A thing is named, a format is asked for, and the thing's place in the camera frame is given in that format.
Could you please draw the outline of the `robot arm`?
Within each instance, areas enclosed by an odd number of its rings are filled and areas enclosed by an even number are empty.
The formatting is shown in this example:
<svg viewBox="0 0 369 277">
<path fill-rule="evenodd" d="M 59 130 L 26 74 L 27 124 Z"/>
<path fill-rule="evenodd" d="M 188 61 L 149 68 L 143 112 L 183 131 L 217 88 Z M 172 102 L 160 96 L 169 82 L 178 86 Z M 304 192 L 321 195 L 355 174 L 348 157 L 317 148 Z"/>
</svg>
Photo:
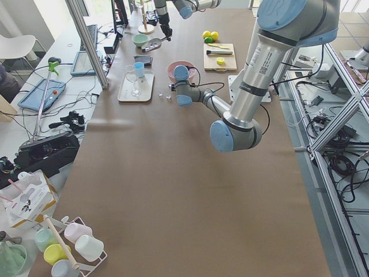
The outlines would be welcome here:
<svg viewBox="0 0 369 277">
<path fill-rule="evenodd" d="M 248 50 L 232 104 L 211 89 L 192 87 L 187 67 L 179 65 L 174 69 L 178 105 L 201 102 L 220 117 L 210 127 L 210 140 L 218 151 L 255 147 L 262 129 L 254 114 L 286 52 L 332 42 L 338 32 L 339 14 L 340 1 L 262 1 L 251 38 L 258 44 Z"/>
<path fill-rule="evenodd" d="M 188 19 L 194 12 L 204 11 L 206 9 L 214 9 L 221 4 L 221 0 L 208 1 L 185 1 L 177 0 L 171 1 L 180 16 L 183 19 Z M 170 28 L 170 16 L 167 8 L 166 0 L 154 0 L 155 9 L 159 17 L 160 28 L 164 34 L 164 40 L 170 41 L 172 37 L 172 29 Z"/>
</svg>

